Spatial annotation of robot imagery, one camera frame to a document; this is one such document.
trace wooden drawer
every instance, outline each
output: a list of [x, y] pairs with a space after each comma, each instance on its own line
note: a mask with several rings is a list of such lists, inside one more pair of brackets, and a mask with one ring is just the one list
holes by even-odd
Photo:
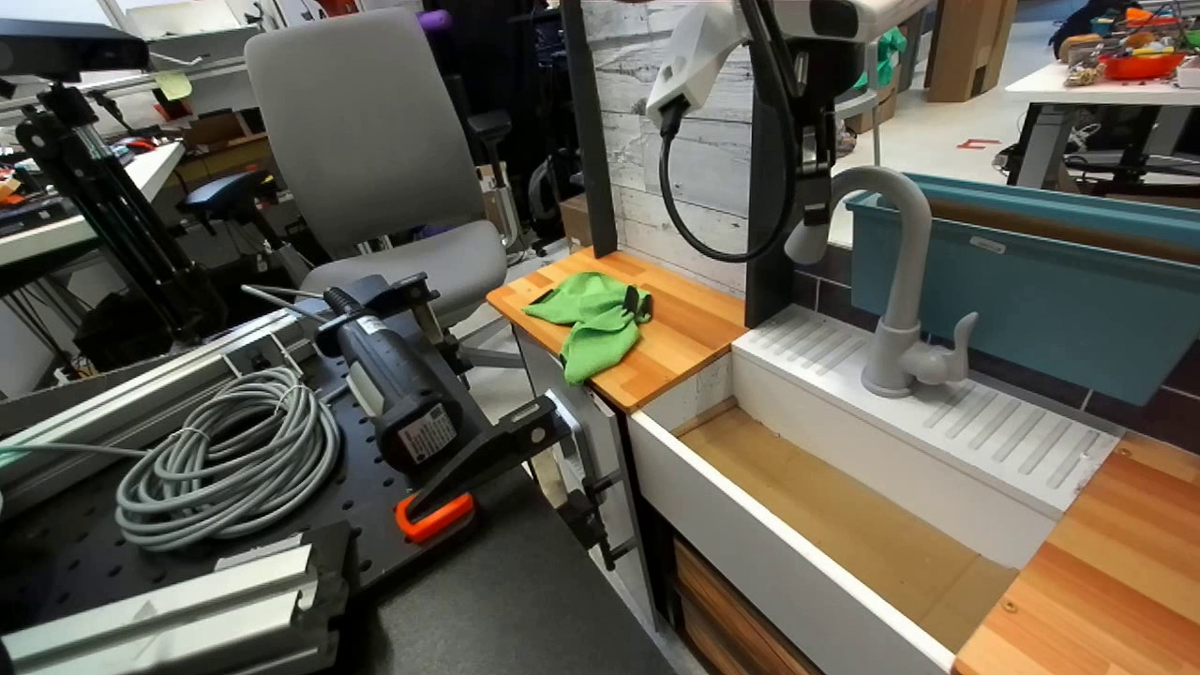
[[707, 664], [707, 670], [818, 670], [683, 539], [674, 539], [672, 590], [677, 592], [674, 629]]

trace sink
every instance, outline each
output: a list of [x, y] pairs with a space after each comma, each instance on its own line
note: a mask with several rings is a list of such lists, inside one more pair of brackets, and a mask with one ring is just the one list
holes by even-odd
[[863, 385], [801, 308], [629, 419], [641, 494], [818, 669], [951, 670], [1119, 429], [997, 382]]

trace green cloth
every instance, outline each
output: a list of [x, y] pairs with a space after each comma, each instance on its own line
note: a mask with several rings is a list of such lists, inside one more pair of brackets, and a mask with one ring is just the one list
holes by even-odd
[[878, 89], [891, 87], [901, 52], [906, 52], [902, 29], [888, 29], [883, 38], [878, 38], [878, 57], [874, 57], [878, 59], [878, 69], [874, 69], [874, 87]]
[[589, 382], [636, 345], [641, 322], [648, 322], [648, 293], [589, 272], [548, 288], [523, 313], [571, 327], [561, 380]]

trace gray cable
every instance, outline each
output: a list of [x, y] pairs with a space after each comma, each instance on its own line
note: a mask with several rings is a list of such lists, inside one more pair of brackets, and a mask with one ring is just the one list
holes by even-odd
[[328, 407], [297, 370], [252, 370], [139, 457], [117, 487], [117, 527], [148, 550], [269, 530], [321, 487], [337, 447]]
[[314, 313], [283, 300], [283, 298], [319, 300], [319, 293], [283, 288], [283, 285], [238, 285], [238, 293], [258, 298], [261, 303], [274, 303], [274, 308], [283, 308], [283, 313], [297, 313], [297, 315], [303, 315], [303, 319], [319, 319], [319, 322], [321, 322], [321, 315], [314, 315]]

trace white wall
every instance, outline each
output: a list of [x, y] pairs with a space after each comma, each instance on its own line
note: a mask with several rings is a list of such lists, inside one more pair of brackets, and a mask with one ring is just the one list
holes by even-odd
[[[672, 230], [656, 182], [661, 133], [634, 112], [662, 59], [672, 25], [689, 5], [692, 0], [584, 0], [619, 244], [742, 298], [747, 267], [713, 263], [689, 250]], [[687, 115], [672, 150], [683, 219], [701, 239], [723, 250], [747, 250], [749, 107], [749, 57], [736, 52], [707, 107]]]
[[99, 0], [0, 0], [0, 19], [111, 23]]

